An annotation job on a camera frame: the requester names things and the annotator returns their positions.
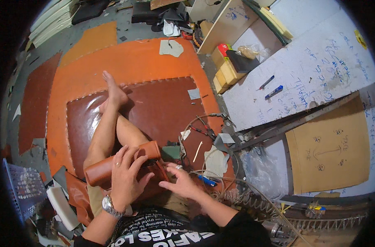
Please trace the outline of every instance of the bare foot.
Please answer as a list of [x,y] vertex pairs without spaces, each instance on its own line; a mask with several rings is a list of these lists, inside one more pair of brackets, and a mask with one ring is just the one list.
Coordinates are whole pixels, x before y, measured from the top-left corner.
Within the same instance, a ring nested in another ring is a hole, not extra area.
[[126,85],[121,84],[121,86],[117,86],[114,77],[107,71],[103,72],[103,79],[108,85],[108,99],[101,104],[100,113],[104,113],[109,102],[120,107],[129,100],[128,96],[123,91],[123,89],[126,89]]

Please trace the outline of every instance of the khaki shorts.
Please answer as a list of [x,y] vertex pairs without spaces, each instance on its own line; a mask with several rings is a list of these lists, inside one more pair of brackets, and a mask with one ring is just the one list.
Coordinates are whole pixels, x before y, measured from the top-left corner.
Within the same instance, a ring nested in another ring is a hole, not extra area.
[[[96,217],[101,213],[103,209],[103,190],[100,186],[92,187],[87,184],[88,188],[88,195],[90,201],[91,211],[93,215]],[[141,202],[144,205],[155,205],[159,207],[164,207],[169,210],[174,210],[175,212],[180,213],[181,215],[187,215],[189,210],[187,207],[187,200],[171,191],[165,191],[155,197],[146,199]]]

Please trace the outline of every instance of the pen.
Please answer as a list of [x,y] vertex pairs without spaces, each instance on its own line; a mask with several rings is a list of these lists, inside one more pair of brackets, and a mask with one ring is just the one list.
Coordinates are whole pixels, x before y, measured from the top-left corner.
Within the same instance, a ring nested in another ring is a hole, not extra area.
[[272,76],[266,82],[264,82],[264,84],[259,87],[259,90],[263,89],[265,85],[267,85],[270,81],[272,81],[272,79],[274,79],[274,77],[275,76]]
[[268,100],[269,98],[271,98],[272,96],[276,95],[277,93],[281,92],[283,90],[283,86],[279,86],[277,87],[274,91],[272,91],[271,93],[269,93],[268,95],[266,95],[264,97],[264,100]]

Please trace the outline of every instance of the yellow foam block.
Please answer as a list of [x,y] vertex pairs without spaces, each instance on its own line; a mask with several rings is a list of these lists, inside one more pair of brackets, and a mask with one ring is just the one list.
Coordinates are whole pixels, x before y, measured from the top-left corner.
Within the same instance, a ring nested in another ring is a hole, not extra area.
[[225,61],[220,70],[225,77],[226,83],[231,86],[236,84],[246,73],[237,73],[230,60]]
[[260,9],[260,12],[264,14],[274,24],[274,26],[282,33],[283,36],[287,37],[288,39],[293,38],[293,35],[289,32],[285,25],[272,13],[270,13],[263,7]]
[[218,83],[221,87],[228,88],[229,84],[226,82],[226,79],[221,70],[218,70],[215,74],[215,78],[218,80]]
[[223,94],[224,92],[227,91],[227,88],[224,88],[224,87],[220,86],[219,81],[216,78],[216,76],[214,77],[214,86],[215,86],[215,90],[218,94]]

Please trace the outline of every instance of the silver watch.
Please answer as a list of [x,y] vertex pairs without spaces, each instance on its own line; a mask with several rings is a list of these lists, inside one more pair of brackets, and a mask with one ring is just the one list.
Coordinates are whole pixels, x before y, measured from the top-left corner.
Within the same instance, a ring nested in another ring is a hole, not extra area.
[[123,216],[123,213],[116,211],[109,195],[106,195],[103,198],[103,209],[117,219],[120,219]]

